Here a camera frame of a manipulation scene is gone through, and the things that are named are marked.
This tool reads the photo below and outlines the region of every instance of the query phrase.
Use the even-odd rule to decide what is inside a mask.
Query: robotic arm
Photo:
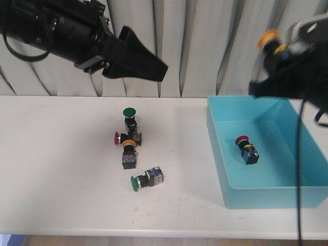
[[[290,42],[309,47],[294,54],[280,43],[276,30],[266,32],[258,42],[262,49],[268,79],[251,81],[249,93],[254,96],[278,96],[305,99],[320,111],[316,121],[328,113],[328,15],[303,20],[290,28]]]
[[[162,81],[168,66],[129,27],[124,26],[116,38],[104,10],[97,0],[0,0],[0,32],[9,51],[28,62],[52,53],[91,74],[103,69],[107,78]],[[7,36],[46,52],[21,55],[10,47]]]

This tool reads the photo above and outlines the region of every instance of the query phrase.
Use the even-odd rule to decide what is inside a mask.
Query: black cable
[[[50,50],[52,49],[53,37],[52,37],[52,34],[51,34],[51,31],[50,31],[49,27],[47,26],[47,24],[44,22],[43,19],[41,19],[41,24],[43,26],[43,29],[44,29],[45,33],[46,33],[47,39],[49,40],[49,43],[50,43],[50,45],[49,45],[49,47],[48,47],[48,49],[45,53],[43,53],[41,55],[37,55],[37,56],[27,56],[27,55],[23,55],[23,54],[18,53],[17,51],[15,51],[8,44],[8,41],[7,41],[7,28],[8,28],[8,22],[9,22],[9,16],[10,16],[10,13],[11,13],[11,6],[12,6],[12,0],[7,0],[5,2],[4,16],[3,16],[3,20],[2,20],[2,26],[3,26],[2,36],[4,38],[4,42],[5,42],[5,45],[6,45],[7,49],[15,57],[17,57],[18,59],[21,59],[25,62],[37,62],[37,61],[45,59],[49,55]]]
[[[304,111],[305,100],[302,100],[299,110],[296,130],[296,207],[297,207],[297,233],[298,245],[303,246],[302,241],[302,221],[301,221],[301,132],[302,132],[302,116]]]

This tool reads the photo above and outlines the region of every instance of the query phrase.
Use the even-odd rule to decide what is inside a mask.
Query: blue plastic bin
[[[296,124],[288,100],[210,96],[207,125],[224,204],[229,209],[296,207]],[[248,135],[259,153],[246,165],[235,144]],[[301,141],[302,207],[328,196],[328,162],[305,126]]]

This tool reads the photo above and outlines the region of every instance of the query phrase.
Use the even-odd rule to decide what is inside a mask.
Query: white curtain
[[[55,55],[37,63],[12,56],[0,39],[1,95],[192,97],[243,95],[263,78],[257,40],[325,13],[327,0],[100,0],[116,35],[131,27],[169,69],[162,83],[89,75]],[[40,51],[10,40],[18,51]]]

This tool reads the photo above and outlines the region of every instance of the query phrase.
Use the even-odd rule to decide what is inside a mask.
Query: white table
[[[0,233],[295,239],[295,209],[224,207],[206,99],[0,96]],[[126,107],[142,147],[123,170]],[[305,123],[328,155],[328,130]],[[164,183],[134,192],[160,166]],[[328,239],[328,199],[303,209],[303,237]]]

